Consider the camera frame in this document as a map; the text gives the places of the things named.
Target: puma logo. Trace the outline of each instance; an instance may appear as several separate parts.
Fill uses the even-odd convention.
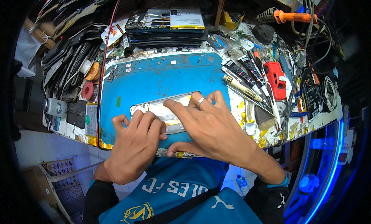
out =
[[[279,208],[281,208],[282,207],[282,204],[283,204],[283,206],[285,206],[285,197],[284,196],[282,196],[282,193],[280,193],[281,194],[281,197],[282,197],[282,201],[281,201],[281,204],[279,205],[279,206],[277,206],[277,209],[279,209]]]
[[[215,203],[215,205],[213,205],[211,208],[213,209],[213,208],[215,208],[216,207],[216,204],[218,204],[218,203],[223,203],[224,204],[224,206],[227,208],[227,209],[234,209],[234,207],[233,207],[233,205],[227,205],[224,201],[222,201],[218,196],[214,196],[215,197],[215,199],[216,199],[216,203]]]

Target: phone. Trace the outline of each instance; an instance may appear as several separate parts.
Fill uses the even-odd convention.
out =
[[[166,125],[165,134],[175,134],[186,131],[178,119],[177,116],[171,110],[163,106],[163,102],[168,99],[173,99],[174,101],[180,102],[183,106],[188,106],[191,100],[191,95],[193,92],[188,92],[184,94],[179,94],[175,96],[165,97],[154,101],[147,101],[138,105],[133,105],[130,107],[131,117],[134,115],[136,110],[141,110],[143,113],[146,111],[151,111],[157,115],[161,121],[164,121]]]

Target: blue jersey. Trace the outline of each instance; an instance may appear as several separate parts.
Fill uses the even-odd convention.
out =
[[[209,189],[220,189],[226,166],[225,162],[203,157],[160,158],[146,170],[146,177],[129,196],[99,215],[99,223],[132,224],[174,208]],[[287,179],[278,187],[287,188]],[[171,223],[201,222],[262,223],[246,201],[230,188],[224,188]]]

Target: silver ring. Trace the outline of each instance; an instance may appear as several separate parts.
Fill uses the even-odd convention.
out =
[[[197,107],[198,107],[198,108],[201,106],[201,102],[203,102],[205,98],[206,98],[206,97],[202,97],[202,98],[200,98],[200,99],[198,100],[198,103],[197,103]]]

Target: red wire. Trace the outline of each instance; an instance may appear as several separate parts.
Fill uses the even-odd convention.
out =
[[[109,39],[109,34],[111,33],[111,30],[112,30],[112,22],[114,20],[114,17],[115,17],[115,14],[116,14],[116,10],[117,10],[117,7],[118,7],[118,4],[120,3],[121,0],[117,0],[116,2],[116,6],[115,6],[115,9],[112,13],[112,17],[111,17],[111,22],[109,23],[109,32],[108,32],[108,35],[107,35],[107,39],[106,39],[106,45],[104,46],[104,52],[103,52],[103,62],[102,62],[102,70],[100,72],[100,82],[99,82],[99,90],[98,90],[98,106],[97,106],[97,122],[96,122],[96,145],[99,149],[101,150],[104,150],[102,149],[100,146],[99,146],[99,114],[100,114],[100,92],[102,90],[102,81],[103,81],[103,77],[104,77],[104,73],[105,73],[105,70],[104,70],[104,66],[106,64],[106,53],[107,53],[107,46],[108,46],[108,39]]]

